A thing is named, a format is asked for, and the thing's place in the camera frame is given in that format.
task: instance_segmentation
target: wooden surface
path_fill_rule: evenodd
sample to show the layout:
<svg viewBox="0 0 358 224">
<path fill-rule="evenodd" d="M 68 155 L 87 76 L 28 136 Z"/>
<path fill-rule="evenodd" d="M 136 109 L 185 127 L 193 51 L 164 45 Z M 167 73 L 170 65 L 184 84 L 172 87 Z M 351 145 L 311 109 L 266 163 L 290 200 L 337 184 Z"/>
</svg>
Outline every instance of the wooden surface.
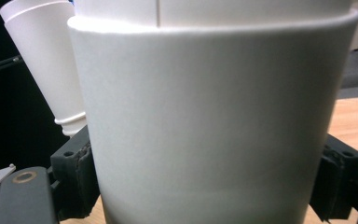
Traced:
<svg viewBox="0 0 358 224">
<path fill-rule="evenodd" d="M 358 150 L 358 98 L 338 100 L 330 125 L 329 133 Z M 352 210 L 349 220 L 331 220 L 332 224 L 355 224 L 358 218 Z M 63 224 L 104 224 L 101 200 L 97 202 L 91 215 L 85 219 L 70 219 Z M 312 209 L 309 208 L 304 224 L 321 224 Z"/>
</svg>

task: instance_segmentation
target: white cup stack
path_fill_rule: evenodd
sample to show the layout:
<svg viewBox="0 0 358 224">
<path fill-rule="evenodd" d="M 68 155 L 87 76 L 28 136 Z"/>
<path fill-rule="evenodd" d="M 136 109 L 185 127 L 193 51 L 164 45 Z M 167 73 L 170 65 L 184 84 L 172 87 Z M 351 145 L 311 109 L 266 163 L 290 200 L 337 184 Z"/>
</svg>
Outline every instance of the white cup stack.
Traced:
<svg viewBox="0 0 358 224">
<path fill-rule="evenodd" d="M 87 123 L 66 25 L 74 6 L 66 0 L 13 0 L 0 13 L 55 122 L 73 136 Z"/>
</svg>

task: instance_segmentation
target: dark wall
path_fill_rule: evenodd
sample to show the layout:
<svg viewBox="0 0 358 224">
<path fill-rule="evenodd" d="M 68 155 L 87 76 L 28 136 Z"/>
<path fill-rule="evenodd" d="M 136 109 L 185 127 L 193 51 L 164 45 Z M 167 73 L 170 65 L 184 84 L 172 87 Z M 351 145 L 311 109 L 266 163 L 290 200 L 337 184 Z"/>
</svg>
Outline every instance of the dark wall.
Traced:
<svg viewBox="0 0 358 224">
<path fill-rule="evenodd" d="M 0 17 L 0 61 L 18 54 Z M 49 155 L 67 140 L 25 63 L 0 70 L 0 169 L 49 167 Z"/>
</svg>

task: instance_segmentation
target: white paper cup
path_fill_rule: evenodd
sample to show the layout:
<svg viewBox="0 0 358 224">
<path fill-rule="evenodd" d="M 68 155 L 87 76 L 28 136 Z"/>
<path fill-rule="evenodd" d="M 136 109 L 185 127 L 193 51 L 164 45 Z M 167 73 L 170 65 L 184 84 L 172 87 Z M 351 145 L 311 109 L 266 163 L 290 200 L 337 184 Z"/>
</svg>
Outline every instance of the white paper cup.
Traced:
<svg viewBox="0 0 358 224">
<path fill-rule="evenodd" d="M 107 223 L 302 223 L 358 11 L 105 22 L 69 20 Z"/>
<path fill-rule="evenodd" d="M 66 22 L 75 15 L 65 0 L 14 0 L 0 9 L 5 27 L 68 136 L 86 125 L 76 63 Z"/>
</svg>

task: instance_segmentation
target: screw hole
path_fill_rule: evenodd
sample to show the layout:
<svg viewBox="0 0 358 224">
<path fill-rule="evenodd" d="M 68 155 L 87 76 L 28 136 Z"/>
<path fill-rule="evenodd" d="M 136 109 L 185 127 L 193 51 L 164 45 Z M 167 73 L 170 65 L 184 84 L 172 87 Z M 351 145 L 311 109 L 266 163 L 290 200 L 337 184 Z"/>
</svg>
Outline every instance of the screw hole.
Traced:
<svg viewBox="0 0 358 224">
<path fill-rule="evenodd" d="M 342 154 L 344 154 L 344 156 L 347 156 L 347 157 L 353 157 L 353 154 L 350 152 L 344 151 Z"/>
<path fill-rule="evenodd" d="M 63 153 L 63 156 L 65 156 L 65 157 L 70 157 L 72 155 L 74 155 L 74 153 L 71 151 L 67 151 L 67 152 Z"/>
</svg>

